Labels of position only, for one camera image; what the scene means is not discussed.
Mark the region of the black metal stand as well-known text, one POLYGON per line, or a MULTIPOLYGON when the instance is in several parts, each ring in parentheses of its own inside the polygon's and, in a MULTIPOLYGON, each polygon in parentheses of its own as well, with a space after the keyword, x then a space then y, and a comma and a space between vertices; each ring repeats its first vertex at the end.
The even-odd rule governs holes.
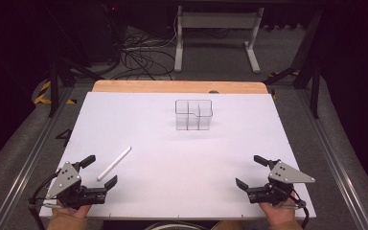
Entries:
POLYGON ((41 9, 44 12, 42 34, 50 60, 51 106, 49 117, 52 118, 61 105, 58 83, 61 82, 66 88, 75 86, 76 78, 73 69, 94 81, 102 80, 103 77, 88 69, 88 61, 83 58, 76 42, 58 20, 57 15, 65 10, 65 6, 43 2, 41 9))
POLYGON ((318 119, 318 97, 319 97, 319 84, 320 84, 320 72, 318 67, 318 57, 312 48, 312 42, 314 41, 317 26, 320 22, 322 10, 316 10, 313 14, 312 20, 306 29, 302 42, 297 50, 293 62, 286 70, 273 74, 267 80, 264 80, 265 85, 271 85, 272 83, 283 79, 284 77, 291 75, 298 71, 297 77, 293 82, 295 89, 304 89, 309 81, 311 81, 310 88, 310 112, 315 119, 318 119))

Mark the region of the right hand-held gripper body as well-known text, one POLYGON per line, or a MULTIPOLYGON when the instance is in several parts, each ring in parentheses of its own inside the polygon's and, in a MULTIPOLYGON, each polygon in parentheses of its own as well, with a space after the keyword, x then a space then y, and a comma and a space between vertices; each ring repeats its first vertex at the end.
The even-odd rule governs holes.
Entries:
POLYGON ((277 205, 287 201, 296 183, 314 183, 315 179, 281 160, 271 160, 268 182, 263 187, 249 188, 246 192, 251 203, 267 202, 277 205))

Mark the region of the person's left hand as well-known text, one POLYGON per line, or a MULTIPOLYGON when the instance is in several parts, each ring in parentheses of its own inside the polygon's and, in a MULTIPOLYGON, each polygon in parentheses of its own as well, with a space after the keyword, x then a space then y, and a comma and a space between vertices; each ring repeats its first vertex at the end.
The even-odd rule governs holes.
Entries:
POLYGON ((59 200, 57 201, 57 204, 60 206, 60 209, 57 209, 58 212, 77 219, 85 219, 91 209, 90 205, 81 206, 79 209, 70 207, 65 208, 59 200))

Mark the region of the yellow black hazard tape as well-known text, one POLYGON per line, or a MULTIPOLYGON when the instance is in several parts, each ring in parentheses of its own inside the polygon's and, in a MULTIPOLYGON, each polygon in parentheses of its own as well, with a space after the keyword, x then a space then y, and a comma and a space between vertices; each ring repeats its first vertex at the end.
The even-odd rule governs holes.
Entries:
POLYGON ((51 104, 52 101, 49 96, 50 88, 51 82, 49 80, 43 82, 36 96, 33 99, 34 104, 51 104))

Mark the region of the person's right hand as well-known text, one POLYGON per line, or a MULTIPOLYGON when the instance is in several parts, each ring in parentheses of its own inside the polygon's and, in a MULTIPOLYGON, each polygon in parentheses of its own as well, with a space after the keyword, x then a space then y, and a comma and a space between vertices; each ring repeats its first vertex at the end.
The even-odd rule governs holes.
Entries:
POLYGON ((269 226, 274 227, 295 220, 295 210, 290 209, 290 206, 294 204, 295 201, 288 198, 287 201, 276 206, 272 206, 267 202, 261 202, 259 206, 263 210, 269 226))

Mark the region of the wooden table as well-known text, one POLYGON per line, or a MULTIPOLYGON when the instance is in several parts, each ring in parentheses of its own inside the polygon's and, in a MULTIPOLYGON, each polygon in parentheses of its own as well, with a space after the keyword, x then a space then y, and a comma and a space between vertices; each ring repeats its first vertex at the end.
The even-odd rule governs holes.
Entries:
POLYGON ((261 82, 191 80, 98 80, 93 92, 267 94, 261 82))

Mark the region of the clear plastic divided container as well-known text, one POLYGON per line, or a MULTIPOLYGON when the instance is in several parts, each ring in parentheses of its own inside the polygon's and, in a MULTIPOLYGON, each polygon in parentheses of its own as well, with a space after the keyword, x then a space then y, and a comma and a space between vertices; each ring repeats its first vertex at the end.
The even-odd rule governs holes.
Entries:
POLYGON ((176 100, 174 112, 177 130, 209 130, 213 103, 211 100, 176 100))

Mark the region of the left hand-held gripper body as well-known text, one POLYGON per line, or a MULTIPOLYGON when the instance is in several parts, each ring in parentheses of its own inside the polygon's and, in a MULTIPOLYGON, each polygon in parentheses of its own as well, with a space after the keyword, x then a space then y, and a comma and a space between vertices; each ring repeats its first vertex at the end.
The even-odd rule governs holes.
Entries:
POLYGON ((104 204, 106 188, 87 188, 81 184, 79 162, 65 162, 57 173, 45 199, 59 200, 65 208, 79 209, 84 205, 104 204))

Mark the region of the white table mat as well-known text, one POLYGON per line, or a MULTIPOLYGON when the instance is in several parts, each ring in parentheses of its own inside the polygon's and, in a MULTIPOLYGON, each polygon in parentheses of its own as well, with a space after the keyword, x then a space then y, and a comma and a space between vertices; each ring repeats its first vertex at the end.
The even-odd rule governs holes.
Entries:
POLYGON ((99 219, 259 219, 236 179, 266 184, 268 168, 255 155, 297 164, 276 106, 268 94, 209 94, 209 130, 177 130, 178 94, 87 94, 61 157, 96 161, 81 170, 83 185, 102 186, 97 176, 128 146, 132 149, 105 177, 118 176, 99 219))

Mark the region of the white metal stand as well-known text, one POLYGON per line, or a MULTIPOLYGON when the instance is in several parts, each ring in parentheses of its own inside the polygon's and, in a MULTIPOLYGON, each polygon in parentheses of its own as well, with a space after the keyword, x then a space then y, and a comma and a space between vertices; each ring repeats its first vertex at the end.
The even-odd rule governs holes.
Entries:
POLYGON ((186 11, 183 6, 177 7, 177 14, 174 20, 174 37, 176 38, 174 72, 182 70, 184 40, 183 31, 201 32, 214 37, 224 38, 223 34, 228 34, 233 30, 247 30, 251 32, 248 40, 243 43, 243 48, 247 54, 249 64, 254 74, 260 74, 261 68, 257 61, 254 44, 260 29, 264 15, 264 8, 257 8, 249 11, 186 11))

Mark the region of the white stick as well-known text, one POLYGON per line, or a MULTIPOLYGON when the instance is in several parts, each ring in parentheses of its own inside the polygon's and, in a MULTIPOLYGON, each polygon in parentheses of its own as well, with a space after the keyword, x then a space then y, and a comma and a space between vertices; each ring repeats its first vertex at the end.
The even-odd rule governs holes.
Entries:
POLYGON ((97 181, 101 181, 122 159, 128 155, 132 147, 128 146, 108 167, 106 167, 98 176, 97 181))

